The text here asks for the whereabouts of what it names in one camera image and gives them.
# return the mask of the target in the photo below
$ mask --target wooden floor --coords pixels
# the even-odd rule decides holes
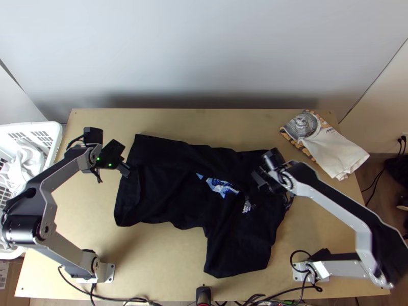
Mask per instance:
[[[375,176],[383,169],[384,158],[370,158],[364,165],[356,171],[360,189],[368,187]],[[372,190],[363,194],[364,200],[370,197]],[[394,226],[402,234],[405,234],[403,223],[407,217],[407,212],[395,208],[398,197],[407,195],[407,192],[384,172],[380,178],[374,197],[371,199],[368,207],[376,212],[384,222]],[[338,299],[318,299],[307,300],[306,302],[316,306],[408,306],[408,275],[391,290],[391,295],[359,297],[359,298],[338,298]],[[167,302],[164,306],[186,306],[187,302]],[[72,300],[46,300],[32,299],[30,306],[88,306],[89,301]],[[98,306],[120,305],[114,302],[96,302]]]

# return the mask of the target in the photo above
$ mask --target black t-shirt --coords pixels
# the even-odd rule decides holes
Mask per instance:
[[[266,150],[227,148],[136,135],[114,216],[118,226],[170,221],[207,237],[204,271],[215,277],[265,269],[285,215],[285,198],[251,177]]]

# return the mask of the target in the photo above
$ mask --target cardboard box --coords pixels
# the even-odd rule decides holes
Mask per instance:
[[[1,306],[30,306],[30,299],[15,297],[18,277],[23,258],[14,260],[0,260],[0,305]]]

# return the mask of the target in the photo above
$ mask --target folded shirt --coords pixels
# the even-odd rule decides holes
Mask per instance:
[[[313,111],[303,111],[282,126],[280,133],[332,179],[346,179],[370,157]]]
[[[265,150],[228,148],[136,135],[114,217],[118,226],[170,221],[207,237],[204,271],[215,277],[265,269],[286,199],[257,188],[251,173]]]

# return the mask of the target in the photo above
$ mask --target blue print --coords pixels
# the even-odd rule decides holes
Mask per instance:
[[[196,174],[200,180],[202,180],[202,178],[204,177],[203,175],[199,173],[196,173]],[[222,181],[217,178],[208,178],[206,179],[206,182],[208,186],[210,186],[211,190],[214,192],[218,192],[222,196],[222,198],[225,198],[225,195],[227,193],[234,193],[234,194],[239,193],[239,190],[234,189],[234,186],[227,181]]]

